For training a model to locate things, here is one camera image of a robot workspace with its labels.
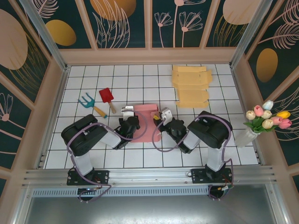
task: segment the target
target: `white tiled floor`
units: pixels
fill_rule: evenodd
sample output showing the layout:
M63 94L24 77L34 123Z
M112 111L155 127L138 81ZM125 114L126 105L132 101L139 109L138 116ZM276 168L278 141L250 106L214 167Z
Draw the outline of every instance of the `white tiled floor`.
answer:
M171 64L73 66L53 131L45 168L72 167L66 146L60 136L68 125L92 113L99 122L116 128L119 126L118 118L121 117L122 107L152 103L157 104L159 108L170 108L174 117L183 120L186 126L203 110L229 120L234 130L225 152L225 159L232 158L234 165L258 164L252 144L245 148L237 148L234 145L234 137L245 128L243 125L245 118L229 66L227 64L202 66L212 70L213 81L207 90L210 105L207 108L194 109L176 107L178 97L171 84ZM111 113L109 105L103 103L99 95L99 90L107 87L112 90L116 114ZM78 98L85 93L95 98L95 105L107 113L108 118L104 119L92 108L86 109L78 104ZM159 148L169 149L175 143L170 136L163 133L162 140L156 145ZM161 153L154 149L152 143L129 143L125 149L114 150L99 142L90 153L95 168L194 167L206 164L207 145L201 142L191 154L183 154L179 149Z

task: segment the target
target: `tulip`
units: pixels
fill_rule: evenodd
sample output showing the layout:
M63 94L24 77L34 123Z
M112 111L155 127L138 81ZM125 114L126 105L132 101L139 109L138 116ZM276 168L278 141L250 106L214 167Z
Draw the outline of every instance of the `tulip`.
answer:
M258 117L263 116L263 109L261 108L261 106L256 105L253 110L254 110L254 113L256 114L256 116L258 116Z
M262 126L263 126L264 129L272 128L273 125L274 125L274 122L273 122L273 120L271 120L271 119L266 119L266 120L264 120L263 123L262 123Z
M256 118L256 114L253 111L247 111L246 117L248 120L253 120L254 118Z
M278 125L281 129L288 128L292 125L292 122L289 119L283 119L282 122Z
M262 118L269 119L271 116L272 116L271 111L264 111L263 115L262 115Z
M268 101L266 101L266 102L263 104L262 108L263 108L264 110L268 110L268 111L269 111L269 110L272 109L273 104L274 104L273 101L268 100Z
M283 119L286 119L286 118L290 117L290 115L291 115L291 114L290 114L290 112L288 112L288 111L282 111L282 112L276 114L276 116L278 116L278 117L282 117Z
M272 117L270 119L273 120L274 125L279 125L283 120L282 117Z

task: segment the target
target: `pink tulip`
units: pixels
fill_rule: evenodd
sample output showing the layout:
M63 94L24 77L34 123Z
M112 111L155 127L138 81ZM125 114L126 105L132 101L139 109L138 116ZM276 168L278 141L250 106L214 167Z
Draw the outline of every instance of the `pink tulip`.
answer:
M256 116L258 116L258 117L263 116L263 109L261 106L256 105L253 110L254 110L254 113L256 114Z
M273 120L274 125L279 125L283 120L282 117L272 117L270 119Z
M283 119L282 122L278 125L281 129L288 128L292 125L292 122L289 119Z

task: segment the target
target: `white vase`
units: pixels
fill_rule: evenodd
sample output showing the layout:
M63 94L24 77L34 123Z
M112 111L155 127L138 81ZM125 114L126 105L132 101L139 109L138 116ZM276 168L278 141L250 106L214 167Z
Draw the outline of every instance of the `white vase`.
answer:
M237 147L244 147L256 139L261 133L254 133L250 127L247 127L244 131L237 135L235 139L235 145Z

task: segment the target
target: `red trowel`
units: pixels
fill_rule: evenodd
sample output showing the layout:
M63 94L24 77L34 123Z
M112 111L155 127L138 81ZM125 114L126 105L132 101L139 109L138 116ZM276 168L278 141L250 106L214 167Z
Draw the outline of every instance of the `red trowel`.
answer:
M111 100L113 100L114 97L112 96L110 89L105 88L103 90L100 90L99 93L102 97L103 103L109 103L112 113L116 113L116 109L114 108L113 104L111 103Z

